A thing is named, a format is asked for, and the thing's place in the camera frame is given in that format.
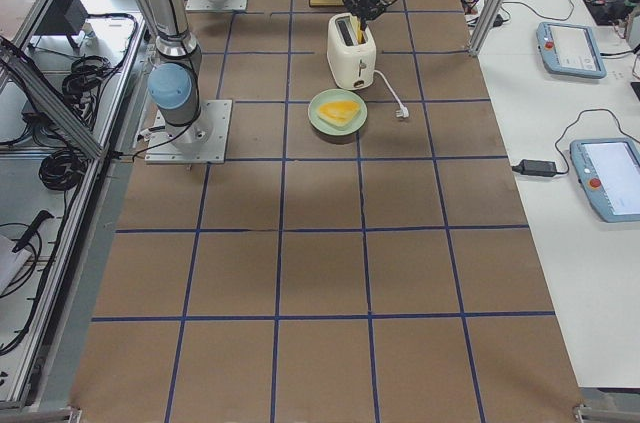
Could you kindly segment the white toaster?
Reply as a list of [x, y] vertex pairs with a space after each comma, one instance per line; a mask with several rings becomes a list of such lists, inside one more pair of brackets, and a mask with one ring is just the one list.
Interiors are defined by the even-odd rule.
[[346, 90], [362, 90], [373, 83], [376, 44], [370, 28], [358, 43], [350, 13], [334, 15], [328, 23], [327, 60], [336, 85]]

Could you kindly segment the black monitor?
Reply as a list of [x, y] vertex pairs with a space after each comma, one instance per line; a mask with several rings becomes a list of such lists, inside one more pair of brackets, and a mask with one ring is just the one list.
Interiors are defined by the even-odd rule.
[[79, 44], [73, 39], [86, 20], [88, 12], [81, 0], [53, 0], [35, 30], [35, 36], [65, 36], [74, 50]]

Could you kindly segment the black power adapter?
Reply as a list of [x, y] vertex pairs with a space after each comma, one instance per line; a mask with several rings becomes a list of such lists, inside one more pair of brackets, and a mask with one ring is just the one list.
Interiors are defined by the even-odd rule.
[[519, 163], [512, 165], [511, 169], [524, 176], [552, 178], [559, 174], [556, 163], [548, 160], [522, 159]]

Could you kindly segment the near blue teach pendant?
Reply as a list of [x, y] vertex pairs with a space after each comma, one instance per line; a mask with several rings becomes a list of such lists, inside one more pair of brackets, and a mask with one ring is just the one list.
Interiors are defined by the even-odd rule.
[[639, 221], [639, 152], [631, 138], [574, 140], [570, 157], [589, 204], [603, 221]]

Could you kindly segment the green plate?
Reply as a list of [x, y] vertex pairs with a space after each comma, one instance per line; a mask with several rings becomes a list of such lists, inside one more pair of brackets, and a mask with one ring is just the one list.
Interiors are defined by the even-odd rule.
[[308, 118], [319, 132], [329, 136], [346, 136], [358, 131], [368, 116], [364, 101], [355, 93], [329, 89], [317, 94], [309, 103]]

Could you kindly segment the far blue teach pendant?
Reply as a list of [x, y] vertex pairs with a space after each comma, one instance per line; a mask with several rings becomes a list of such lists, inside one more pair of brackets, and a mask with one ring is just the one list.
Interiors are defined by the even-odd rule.
[[551, 74], [602, 79], [607, 71], [590, 27], [541, 22], [536, 29], [539, 53]]

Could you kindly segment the orange toast slice in toaster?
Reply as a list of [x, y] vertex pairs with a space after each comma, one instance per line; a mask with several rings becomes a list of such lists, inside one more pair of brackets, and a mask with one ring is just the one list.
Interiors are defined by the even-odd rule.
[[359, 17], [354, 15], [350, 17], [350, 22], [355, 34], [356, 44], [357, 45], [364, 44], [366, 23], [362, 22], [362, 20]]

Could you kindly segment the yellow toast on plate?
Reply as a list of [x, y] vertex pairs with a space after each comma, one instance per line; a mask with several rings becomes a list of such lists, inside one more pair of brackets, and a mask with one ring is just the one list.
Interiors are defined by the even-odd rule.
[[347, 126], [359, 113], [360, 104], [352, 100], [330, 101], [322, 103], [316, 109], [321, 120], [337, 128]]

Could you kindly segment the blue teach pendant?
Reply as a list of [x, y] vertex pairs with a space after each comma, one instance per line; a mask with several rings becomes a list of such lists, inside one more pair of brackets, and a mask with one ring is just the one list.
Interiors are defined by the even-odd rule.
[[570, 157], [589, 204], [603, 221], [639, 221], [639, 152], [631, 138], [574, 140]]
[[551, 74], [602, 79], [607, 71], [590, 27], [541, 22], [536, 29], [539, 53]]

